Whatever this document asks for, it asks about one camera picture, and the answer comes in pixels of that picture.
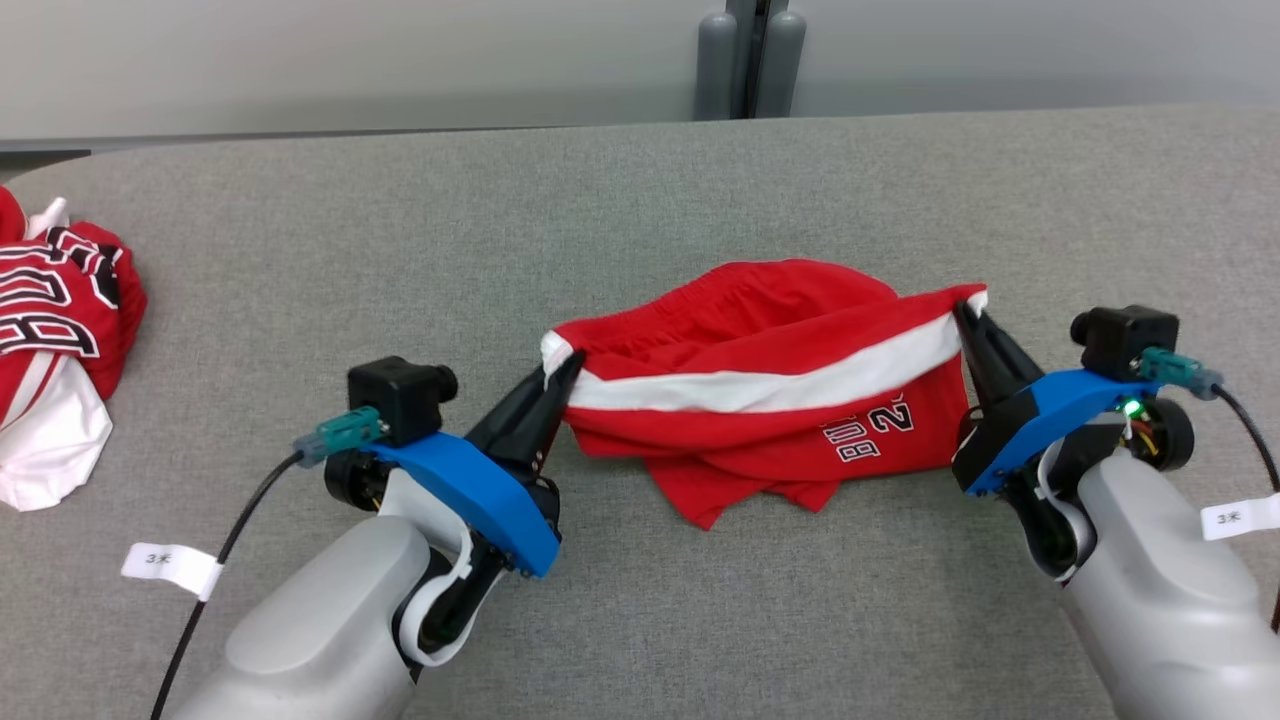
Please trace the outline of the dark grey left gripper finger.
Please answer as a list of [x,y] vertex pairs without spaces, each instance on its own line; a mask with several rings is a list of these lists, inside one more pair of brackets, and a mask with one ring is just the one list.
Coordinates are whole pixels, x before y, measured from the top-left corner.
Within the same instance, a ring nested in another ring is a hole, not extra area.
[[548,454],[563,421],[568,393],[544,393],[527,415],[527,443],[531,450],[530,479],[540,480]]
[[585,359],[586,354],[579,350],[553,372],[535,366],[471,428],[466,441],[509,471],[530,471],[529,411],[544,393],[571,396]]

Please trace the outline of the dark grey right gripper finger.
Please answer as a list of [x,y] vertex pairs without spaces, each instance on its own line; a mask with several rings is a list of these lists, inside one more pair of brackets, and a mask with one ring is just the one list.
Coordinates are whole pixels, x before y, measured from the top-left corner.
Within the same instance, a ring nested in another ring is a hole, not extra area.
[[1005,401],[1042,378],[1044,372],[1000,324],[995,341],[1004,359]]
[[987,407],[1004,400],[1004,359],[995,337],[998,324],[969,302],[956,302],[954,318],[978,405]]

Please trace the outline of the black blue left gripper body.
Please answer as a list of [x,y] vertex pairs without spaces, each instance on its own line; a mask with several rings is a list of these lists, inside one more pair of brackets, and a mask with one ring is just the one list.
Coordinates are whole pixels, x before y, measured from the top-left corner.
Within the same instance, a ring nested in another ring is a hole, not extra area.
[[323,457],[337,498],[406,520],[428,544],[426,569],[393,603],[403,653],[457,652],[502,577],[544,577],[558,556],[527,487],[463,438],[438,432],[394,448],[369,430],[334,430],[323,436]]

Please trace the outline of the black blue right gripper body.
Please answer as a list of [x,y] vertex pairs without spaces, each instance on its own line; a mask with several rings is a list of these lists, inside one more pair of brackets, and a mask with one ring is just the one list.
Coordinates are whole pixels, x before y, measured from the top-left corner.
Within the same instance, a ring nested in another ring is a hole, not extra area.
[[1084,475],[1114,452],[1161,471],[1184,468],[1194,427],[1157,380],[1052,372],[979,406],[951,470],[964,495],[996,497],[1018,516],[1030,556],[1068,582],[1091,556],[1096,532],[1079,502]]

